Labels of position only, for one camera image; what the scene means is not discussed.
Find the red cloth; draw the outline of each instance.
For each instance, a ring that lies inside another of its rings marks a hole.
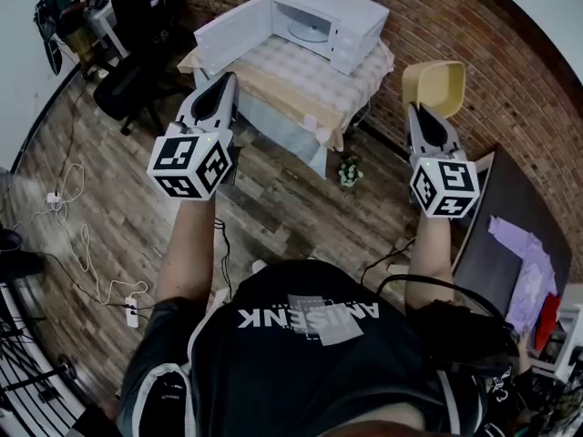
[[[557,326],[557,310],[561,303],[560,296],[547,295],[545,305],[538,318],[537,334],[535,336],[535,350],[541,351],[547,345],[551,333]]]

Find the white microwave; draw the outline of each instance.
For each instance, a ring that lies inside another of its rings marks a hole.
[[[389,15],[371,0],[250,0],[195,31],[204,69],[216,75],[272,34],[328,58],[345,75],[374,48]]]

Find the yellow bin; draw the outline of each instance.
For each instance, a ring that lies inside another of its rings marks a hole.
[[[403,107],[413,102],[450,117],[464,103],[465,67],[461,62],[434,61],[408,66],[403,72]]]

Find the black table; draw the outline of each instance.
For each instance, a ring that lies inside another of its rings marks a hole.
[[[454,265],[454,278],[456,285],[481,294],[506,315],[522,259],[488,233],[491,216],[541,240],[555,270],[559,295],[567,284],[572,252],[547,204],[502,146],[496,146],[487,173],[486,188]]]

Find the purple shirt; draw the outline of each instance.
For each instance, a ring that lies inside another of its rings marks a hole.
[[[490,219],[488,231],[500,244],[522,259],[522,267],[506,315],[506,321],[514,325],[522,335],[532,331],[547,295],[557,295],[555,271],[540,239],[532,233],[499,217]]]

